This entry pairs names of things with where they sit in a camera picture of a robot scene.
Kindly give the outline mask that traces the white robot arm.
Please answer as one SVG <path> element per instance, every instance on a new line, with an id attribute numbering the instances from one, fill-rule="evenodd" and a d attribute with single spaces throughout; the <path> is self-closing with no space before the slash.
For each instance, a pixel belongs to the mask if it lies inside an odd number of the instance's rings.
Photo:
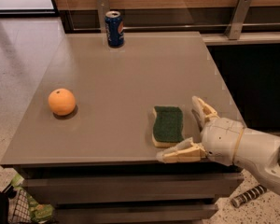
<path id="1" fill-rule="evenodd" d="M 164 163 L 195 162 L 207 158 L 246 169 L 265 188 L 280 195 L 280 137 L 246 128 L 240 121 L 220 117 L 201 98 L 192 98 L 202 128 L 200 143 L 188 138 L 159 152 Z"/>

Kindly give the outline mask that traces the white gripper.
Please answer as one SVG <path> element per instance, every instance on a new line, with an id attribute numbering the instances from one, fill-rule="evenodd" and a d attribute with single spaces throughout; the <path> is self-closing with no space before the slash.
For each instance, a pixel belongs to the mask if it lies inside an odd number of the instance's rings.
<path id="1" fill-rule="evenodd" d="M 202 130 L 202 144 L 193 138 L 185 139 L 156 155 L 163 163 L 196 162 L 207 158 L 210 161 L 230 166 L 233 154 L 243 132 L 244 125 L 235 120 L 219 118 L 217 111 L 198 96 L 192 97 L 193 111 Z"/>

